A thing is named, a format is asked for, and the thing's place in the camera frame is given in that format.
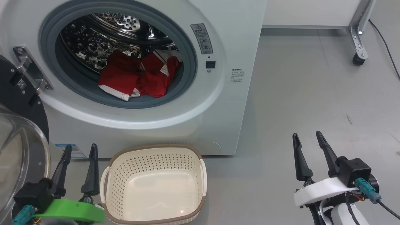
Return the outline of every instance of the washing machine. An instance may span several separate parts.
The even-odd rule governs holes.
[[[3,0],[0,53],[33,84],[50,141],[73,146],[72,158],[86,158],[92,143],[101,158],[159,143],[233,155],[265,8],[266,0]],[[115,50],[176,50],[182,63],[164,96],[123,101],[98,86]]]

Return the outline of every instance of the metal table leg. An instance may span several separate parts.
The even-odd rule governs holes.
[[[354,49],[356,50],[356,54],[353,58],[353,63],[355,65],[363,65],[364,61],[368,59],[368,53],[360,39],[360,34],[362,34],[360,23],[365,19],[365,16],[368,16],[368,8],[372,1],[374,0],[360,0],[356,13],[353,16],[350,25],[347,27],[347,33]]]

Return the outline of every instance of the laundry basket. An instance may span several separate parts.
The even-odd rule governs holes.
[[[189,223],[200,212],[206,192],[202,157],[183,145],[121,151],[111,159],[100,182],[106,216],[117,224]]]

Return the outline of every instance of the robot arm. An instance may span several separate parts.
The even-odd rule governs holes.
[[[104,222],[104,209],[94,205],[92,198],[100,192],[96,144],[92,144],[90,150],[88,174],[81,188],[83,197],[79,201],[62,199],[66,194],[64,183],[71,153],[71,146],[67,146],[51,180],[43,178],[39,183],[26,183],[14,195],[17,213],[14,225],[39,224],[40,218],[53,219],[47,220],[46,224],[91,225]]]
[[[313,173],[302,153],[300,139],[296,133],[293,134],[296,178],[304,181],[304,187],[294,193],[296,206],[309,208],[316,225],[367,225],[368,222],[353,203],[367,198],[373,203],[377,199],[379,201],[379,186],[370,173],[371,168],[358,158],[348,160],[337,157],[320,131],[316,132],[316,136],[324,151],[330,178],[319,182],[311,179]],[[331,206],[334,208],[325,212],[322,210]]]

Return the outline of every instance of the red clothing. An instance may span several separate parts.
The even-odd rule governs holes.
[[[107,59],[98,85],[125,101],[130,97],[146,94],[162,97],[179,67],[177,57],[171,56],[165,60],[165,56],[166,54],[155,50],[140,61],[120,51],[114,51]]]

